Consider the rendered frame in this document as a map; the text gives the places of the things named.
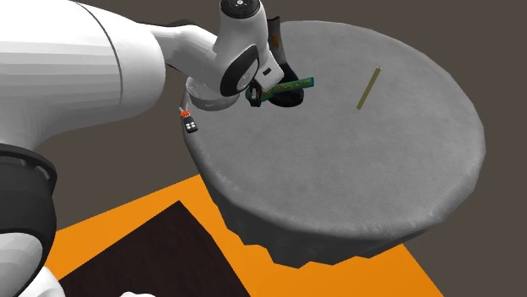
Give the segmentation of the green flat tool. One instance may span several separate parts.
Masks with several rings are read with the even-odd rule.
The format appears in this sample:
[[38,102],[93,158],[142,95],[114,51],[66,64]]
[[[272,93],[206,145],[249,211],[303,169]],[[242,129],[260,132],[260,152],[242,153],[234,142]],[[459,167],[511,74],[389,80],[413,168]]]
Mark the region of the green flat tool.
[[284,93],[287,91],[293,91],[298,89],[306,89],[314,86],[315,79],[314,77],[302,78],[286,83],[276,84],[273,88],[266,91],[262,91],[258,96],[261,102],[264,102],[274,96],[275,94]]

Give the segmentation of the white bowl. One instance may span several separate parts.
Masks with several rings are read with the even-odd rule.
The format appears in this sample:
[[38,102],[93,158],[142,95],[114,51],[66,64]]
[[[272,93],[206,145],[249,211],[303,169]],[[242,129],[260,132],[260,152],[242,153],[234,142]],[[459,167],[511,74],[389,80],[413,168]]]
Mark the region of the white bowl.
[[224,96],[220,93],[216,93],[205,84],[198,82],[192,77],[187,78],[186,91],[191,102],[197,108],[204,111],[224,110],[234,105],[240,97],[239,94]]

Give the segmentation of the black and red key fob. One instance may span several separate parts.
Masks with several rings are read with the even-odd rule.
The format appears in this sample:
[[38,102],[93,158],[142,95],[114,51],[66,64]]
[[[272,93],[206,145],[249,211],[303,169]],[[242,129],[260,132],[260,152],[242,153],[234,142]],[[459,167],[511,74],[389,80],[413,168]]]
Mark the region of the black and red key fob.
[[193,133],[198,130],[197,124],[193,117],[191,116],[191,112],[188,109],[179,108],[180,111],[180,117],[182,118],[182,125],[184,127],[184,130],[187,133]]

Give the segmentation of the round grey table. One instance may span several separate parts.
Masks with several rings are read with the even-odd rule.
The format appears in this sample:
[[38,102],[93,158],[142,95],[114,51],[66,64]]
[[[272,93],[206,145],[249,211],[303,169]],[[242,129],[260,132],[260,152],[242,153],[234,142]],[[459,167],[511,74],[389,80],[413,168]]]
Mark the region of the round grey table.
[[315,79],[303,102],[193,109],[198,130],[184,138],[243,243],[289,267],[373,257],[442,223],[474,191],[484,128],[432,59],[349,24],[289,21],[281,35],[292,69]]

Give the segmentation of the olive green stick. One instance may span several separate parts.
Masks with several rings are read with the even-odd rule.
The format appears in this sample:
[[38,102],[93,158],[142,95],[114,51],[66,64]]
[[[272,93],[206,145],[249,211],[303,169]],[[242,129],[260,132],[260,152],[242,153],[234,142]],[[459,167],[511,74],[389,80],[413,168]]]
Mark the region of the olive green stick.
[[364,104],[365,104],[365,102],[367,100],[367,97],[371,93],[372,87],[376,83],[376,81],[378,79],[378,76],[381,73],[381,71],[382,71],[382,68],[380,66],[377,66],[375,68],[375,70],[374,70],[374,72],[373,72],[373,74],[372,74],[372,76],[371,76],[371,78],[370,78],[365,90],[363,91],[363,94],[361,95],[361,98],[359,99],[359,101],[358,101],[358,103],[356,105],[356,109],[357,110],[360,110],[364,106]]

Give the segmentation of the orange rug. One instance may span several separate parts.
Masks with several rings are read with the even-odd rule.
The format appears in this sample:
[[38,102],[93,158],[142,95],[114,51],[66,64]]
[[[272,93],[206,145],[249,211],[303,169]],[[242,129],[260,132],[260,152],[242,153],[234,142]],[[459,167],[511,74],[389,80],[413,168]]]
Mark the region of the orange rug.
[[46,266],[68,297],[442,297],[404,246],[276,264],[226,228],[199,176],[59,230]]

